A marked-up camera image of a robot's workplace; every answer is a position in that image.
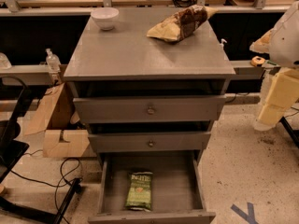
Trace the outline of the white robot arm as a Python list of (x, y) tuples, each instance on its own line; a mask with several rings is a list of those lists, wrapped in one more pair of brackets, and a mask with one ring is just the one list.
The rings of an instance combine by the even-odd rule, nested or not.
[(285, 112), (299, 99), (299, 1), (294, 2), (274, 27), (253, 42), (249, 49), (267, 53), (277, 64), (277, 73), (266, 75), (260, 92), (253, 127), (257, 131), (274, 128)]

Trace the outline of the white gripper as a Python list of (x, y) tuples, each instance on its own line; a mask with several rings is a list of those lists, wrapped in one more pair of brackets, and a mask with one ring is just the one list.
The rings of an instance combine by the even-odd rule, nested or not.
[[(274, 29), (268, 30), (249, 46), (249, 50), (270, 54), (272, 51), (273, 33)], [(298, 99), (299, 70), (281, 68), (272, 79), (270, 91), (266, 97), (268, 105), (261, 103), (257, 105), (253, 128), (257, 131), (273, 129), (283, 117), (285, 109), (290, 108)]]

